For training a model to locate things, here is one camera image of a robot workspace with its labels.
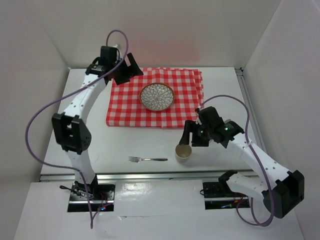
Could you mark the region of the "beige paper cup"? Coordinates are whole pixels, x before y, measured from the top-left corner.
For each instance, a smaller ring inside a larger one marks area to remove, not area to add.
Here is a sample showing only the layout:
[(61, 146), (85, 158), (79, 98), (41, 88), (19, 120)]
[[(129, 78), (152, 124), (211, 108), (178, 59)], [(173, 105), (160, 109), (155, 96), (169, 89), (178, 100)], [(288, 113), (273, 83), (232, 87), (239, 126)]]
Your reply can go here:
[(192, 147), (190, 145), (177, 145), (175, 147), (175, 159), (178, 163), (185, 163), (192, 155)]

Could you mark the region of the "floral patterned plate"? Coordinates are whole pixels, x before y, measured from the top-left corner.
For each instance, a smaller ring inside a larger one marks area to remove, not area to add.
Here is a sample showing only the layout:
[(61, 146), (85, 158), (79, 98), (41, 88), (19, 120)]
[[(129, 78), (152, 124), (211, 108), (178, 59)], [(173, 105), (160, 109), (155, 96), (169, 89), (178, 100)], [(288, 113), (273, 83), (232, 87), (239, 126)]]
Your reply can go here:
[(174, 103), (175, 93), (167, 84), (151, 83), (142, 88), (139, 100), (146, 109), (160, 112), (168, 109)]

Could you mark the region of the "red white checkered cloth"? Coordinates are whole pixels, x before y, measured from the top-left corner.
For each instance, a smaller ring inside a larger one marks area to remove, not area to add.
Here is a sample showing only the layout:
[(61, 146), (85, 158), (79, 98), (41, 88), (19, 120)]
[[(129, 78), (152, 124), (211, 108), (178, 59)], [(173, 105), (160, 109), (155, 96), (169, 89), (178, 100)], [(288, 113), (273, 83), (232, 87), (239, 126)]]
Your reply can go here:
[[(204, 98), (202, 72), (198, 69), (144, 67), (143, 75), (125, 84), (112, 84), (106, 124), (109, 127), (179, 129), (195, 120), (195, 109)], [(151, 111), (140, 101), (142, 89), (155, 83), (169, 86), (173, 104), (163, 111)]]

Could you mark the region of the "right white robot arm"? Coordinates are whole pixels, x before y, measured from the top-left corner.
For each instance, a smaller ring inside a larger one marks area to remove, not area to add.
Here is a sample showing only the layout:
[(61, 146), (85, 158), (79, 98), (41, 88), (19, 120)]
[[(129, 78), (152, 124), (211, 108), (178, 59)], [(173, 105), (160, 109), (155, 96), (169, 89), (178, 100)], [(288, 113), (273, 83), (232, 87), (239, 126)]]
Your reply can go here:
[(234, 121), (223, 121), (217, 110), (210, 106), (196, 109), (197, 119), (184, 122), (179, 146), (208, 147), (210, 142), (221, 144), (234, 152), (258, 175), (251, 179), (239, 171), (229, 170), (219, 178), (218, 190), (223, 196), (244, 194), (261, 200), (274, 217), (282, 219), (305, 196), (305, 177), (298, 171), (290, 171), (271, 158)]

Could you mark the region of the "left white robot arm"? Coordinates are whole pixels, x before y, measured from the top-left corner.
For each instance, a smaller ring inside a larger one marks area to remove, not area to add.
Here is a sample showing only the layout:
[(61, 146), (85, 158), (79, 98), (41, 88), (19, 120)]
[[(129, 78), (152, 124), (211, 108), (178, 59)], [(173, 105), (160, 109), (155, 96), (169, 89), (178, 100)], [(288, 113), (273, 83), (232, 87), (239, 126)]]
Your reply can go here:
[(126, 56), (129, 62), (120, 57), (117, 47), (102, 46), (100, 56), (85, 71), (83, 90), (62, 113), (55, 113), (51, 118), (55, 140), (75, 168), (75, 186), (88, 200), (97, 197), (99, 187), (88, 153), (92, 135), (86, 126), (87, 118), (109, 81), (120, 85), (143, 75), (132, 53)]

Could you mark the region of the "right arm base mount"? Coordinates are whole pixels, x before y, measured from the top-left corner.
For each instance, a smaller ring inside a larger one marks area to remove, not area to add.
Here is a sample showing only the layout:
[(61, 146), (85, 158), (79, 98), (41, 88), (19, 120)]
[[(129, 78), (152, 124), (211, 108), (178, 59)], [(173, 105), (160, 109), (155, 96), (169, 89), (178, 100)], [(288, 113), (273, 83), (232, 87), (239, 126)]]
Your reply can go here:
[(249, 208), (248, 197), (242, 193), (233, 192), (227, 186), (227, 180), (238, 172), (229, 170), (222, 174), (217, 181), (205, 181), (202, 183), (200, 195), (204, 197), (204, 207), (206, 210)]

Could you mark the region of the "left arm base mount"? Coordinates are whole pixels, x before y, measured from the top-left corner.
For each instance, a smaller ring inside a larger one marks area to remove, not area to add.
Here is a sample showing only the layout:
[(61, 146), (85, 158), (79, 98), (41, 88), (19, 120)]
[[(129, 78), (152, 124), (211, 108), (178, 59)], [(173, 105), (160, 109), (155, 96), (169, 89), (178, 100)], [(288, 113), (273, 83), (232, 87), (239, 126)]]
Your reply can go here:
[[(89, 212), (87, 195), (84, 190), (77, 189), (73, 183), (71, 187), (60, 185), (61, 190), (69, 191), (69, 200), (67, 211), (69, 213)], [(89, 193), (91, 209), (96, 212), (113, 212), (116, 185), (99, 184), (95, 193)]]

